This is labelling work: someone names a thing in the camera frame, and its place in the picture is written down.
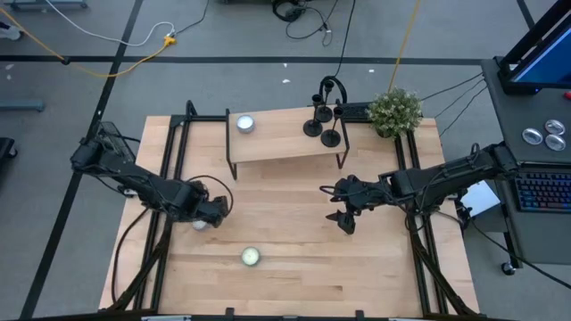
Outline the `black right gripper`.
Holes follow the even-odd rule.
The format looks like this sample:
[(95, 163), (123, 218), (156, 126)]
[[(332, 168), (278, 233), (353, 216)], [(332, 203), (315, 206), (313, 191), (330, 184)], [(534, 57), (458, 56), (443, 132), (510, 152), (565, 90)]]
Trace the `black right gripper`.
[(387, 204), (389, 194), (389, 189), (380, 181), (362, 181), (354, 175), (342, 178), (334, 185), (321, 185), (319, 190), (344, 203), (347, 211), (337, 210), (326, 215), (326, 219), (334, 221), (347, 235), (355, 232), (355, 214)]

